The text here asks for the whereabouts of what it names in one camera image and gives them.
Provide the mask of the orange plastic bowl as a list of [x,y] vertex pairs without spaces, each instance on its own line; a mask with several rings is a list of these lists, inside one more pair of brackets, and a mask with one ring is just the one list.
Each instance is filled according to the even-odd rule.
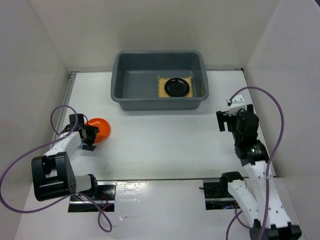
[[99,117],[92,118],[86,123],[86,125],[98,127],[98,133],[94,140],[95,144],[106,140],[111,133],[111,127],[109,123],[103,118],[99,118]]

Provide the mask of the black round dish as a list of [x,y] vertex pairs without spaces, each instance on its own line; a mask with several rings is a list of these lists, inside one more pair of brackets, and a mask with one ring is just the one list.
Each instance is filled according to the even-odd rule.
[[190,92],[190,85],[186,80],[176,77],[164,84],[164,90],[170,97],[185,97]]

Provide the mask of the yellow woven bamboo mat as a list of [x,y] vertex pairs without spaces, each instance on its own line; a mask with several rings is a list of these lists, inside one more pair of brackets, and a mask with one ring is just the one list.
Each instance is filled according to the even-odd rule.
[[[189,83],[190,91],[184,97],[192,98],[194,96],[193,83],[192,83],[193,77],[192,76],[187,76],[187,77],[178,77],[178,78],[184,79]],[[169,79],[172,79],[172,78],[170,78],[170,77],[162,77],[162,76],[158,76],[157,77],[157,96],[158,97],[160,97],[160,98],[168,98],[168,97],[170,97],[169,95],[167,95],[167,93],[165,92],[165,89],[164,89],[165,83]]]

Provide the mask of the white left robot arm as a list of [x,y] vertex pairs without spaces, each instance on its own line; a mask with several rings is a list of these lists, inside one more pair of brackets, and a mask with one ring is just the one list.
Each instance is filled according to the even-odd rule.
[[82,193],[94,200],[100,193],[93,174],[76,176],[71,157],[77,150],[94,151],[99,128],[86,123],[87,117],[77,113],[69,115],[69,124],[60,132],[62,140],[42,156],[31,161],[33,189],[38,201],[45,201]]

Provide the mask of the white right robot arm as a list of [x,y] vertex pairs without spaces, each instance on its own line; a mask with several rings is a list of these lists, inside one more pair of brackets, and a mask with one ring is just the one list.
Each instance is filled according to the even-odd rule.
[[217,111],[216,116],[219,130],[232,133],[235,154],[253,188],[250,192],[242,175],[233,171],[221,175],[219,191],[225,197],[232,196],[241,208],[249,224],[250,239],[298,240],[302,231],[286,213],[267,167],[269,154],[258,139],[259,118],[253,105],[230,107]]

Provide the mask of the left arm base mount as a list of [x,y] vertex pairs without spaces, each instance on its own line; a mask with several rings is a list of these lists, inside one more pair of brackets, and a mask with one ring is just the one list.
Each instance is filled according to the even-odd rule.
[[[115,181],[98,181],[97,184],[98,192],[90,196],[90,198],[104,212],[114,212],[117,183]],[[77,194],[70,197],[68,212],[93,213],[98,212],[98,209],[86,197]]]

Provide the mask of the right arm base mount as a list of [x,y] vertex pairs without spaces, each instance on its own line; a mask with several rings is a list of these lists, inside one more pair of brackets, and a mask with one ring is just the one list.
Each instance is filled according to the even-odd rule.
[[199,189],[204,193],[205,209],[208,210],[228,210],[234,209],[236,200],[225,193],[219,179],[204,179]]

